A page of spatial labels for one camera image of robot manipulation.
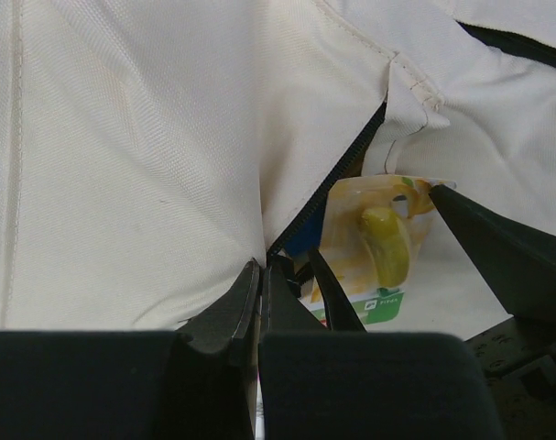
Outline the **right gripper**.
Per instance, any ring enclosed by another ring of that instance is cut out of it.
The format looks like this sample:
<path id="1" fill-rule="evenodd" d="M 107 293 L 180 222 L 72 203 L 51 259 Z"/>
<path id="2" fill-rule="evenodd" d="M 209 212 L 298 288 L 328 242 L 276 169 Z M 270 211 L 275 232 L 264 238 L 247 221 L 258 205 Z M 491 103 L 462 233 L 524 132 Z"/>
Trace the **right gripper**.
<path id="1" fill-rule="evenodd" d="M 516 316 L 466 341 L 505 437 L 556 439 L 556 324 L 543 322 L 556 321 L 556 236 L 446 185 L 432 187 L 429 196 L 492 293 Z"/>

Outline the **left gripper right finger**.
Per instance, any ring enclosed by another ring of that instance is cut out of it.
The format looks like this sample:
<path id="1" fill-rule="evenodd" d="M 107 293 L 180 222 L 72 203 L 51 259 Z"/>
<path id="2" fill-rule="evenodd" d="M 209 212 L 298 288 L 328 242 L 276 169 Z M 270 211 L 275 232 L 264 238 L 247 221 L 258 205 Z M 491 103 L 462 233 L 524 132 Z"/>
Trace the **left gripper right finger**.
<path id="1" fill-rule="evenodd" d="M 336 332 L 291 293 L 262 291 L 258 365 L 268 439 L 501 439 L 472 351 L 434 333 Z"/>

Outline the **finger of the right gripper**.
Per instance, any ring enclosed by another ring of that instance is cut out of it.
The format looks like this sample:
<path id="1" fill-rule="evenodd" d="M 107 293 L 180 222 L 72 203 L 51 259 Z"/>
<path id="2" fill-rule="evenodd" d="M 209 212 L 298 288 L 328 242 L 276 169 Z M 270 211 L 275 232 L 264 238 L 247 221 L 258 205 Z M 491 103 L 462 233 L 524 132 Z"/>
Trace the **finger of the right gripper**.
<path id="1" fill-rule="evenodd" d="M 319 249 L 313 247 L 309 250 L 309 260 L 321 291 L 327 327 L 332 331 L 365 332 L 364 325 Z"/>

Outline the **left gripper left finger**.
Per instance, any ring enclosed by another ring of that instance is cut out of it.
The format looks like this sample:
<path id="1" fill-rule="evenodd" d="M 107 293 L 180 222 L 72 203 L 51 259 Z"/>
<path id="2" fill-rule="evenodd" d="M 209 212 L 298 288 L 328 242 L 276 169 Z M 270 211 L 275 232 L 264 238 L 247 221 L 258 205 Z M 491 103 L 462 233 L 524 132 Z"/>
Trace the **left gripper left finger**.
<path id="1" fill-rule="evenodd" d="M 261 269 L 177 330 L 0 332 L 0 439 L 251 439 Z"/>

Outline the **blue grey eraser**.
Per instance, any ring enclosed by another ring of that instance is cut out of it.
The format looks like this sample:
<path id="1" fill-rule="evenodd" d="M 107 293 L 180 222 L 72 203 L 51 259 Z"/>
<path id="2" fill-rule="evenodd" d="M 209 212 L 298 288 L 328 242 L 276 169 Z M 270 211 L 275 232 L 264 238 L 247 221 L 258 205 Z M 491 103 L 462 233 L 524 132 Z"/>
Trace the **blue grey eraser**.
<path id="1" fill-rule="evenodd" d="M 284 250 L 289 257 L 301 259 L 310 248 L 320 246 L 325 208 L 326 203 L 322 203 L 288 240 Z"/>

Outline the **yellow banana toy card pack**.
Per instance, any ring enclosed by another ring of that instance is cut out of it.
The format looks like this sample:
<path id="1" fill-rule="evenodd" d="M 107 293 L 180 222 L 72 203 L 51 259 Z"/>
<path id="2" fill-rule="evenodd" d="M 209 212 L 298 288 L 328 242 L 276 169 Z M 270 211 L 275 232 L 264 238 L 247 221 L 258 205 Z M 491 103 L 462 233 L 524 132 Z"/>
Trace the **yellow banana toy card pack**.
<path id="1" fill-rule="evenodd" d="M 319 250 L 364 325 L 393 320 L 436 218 L 439 179 L 382 174 L 331 188 Z"/>

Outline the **cream canvas backpack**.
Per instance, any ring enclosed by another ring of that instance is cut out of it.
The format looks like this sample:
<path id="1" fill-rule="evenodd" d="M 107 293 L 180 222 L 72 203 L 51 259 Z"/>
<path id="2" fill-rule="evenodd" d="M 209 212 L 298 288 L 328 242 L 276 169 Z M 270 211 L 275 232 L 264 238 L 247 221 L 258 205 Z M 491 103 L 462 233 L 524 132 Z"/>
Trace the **cream canvas backpack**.
<path id="1" fill-rule="evenodd" d="M 556 235 L 556 1 L 0 1 L 0 330 L 172 328 L 309 204 L 454 181 Z"/>

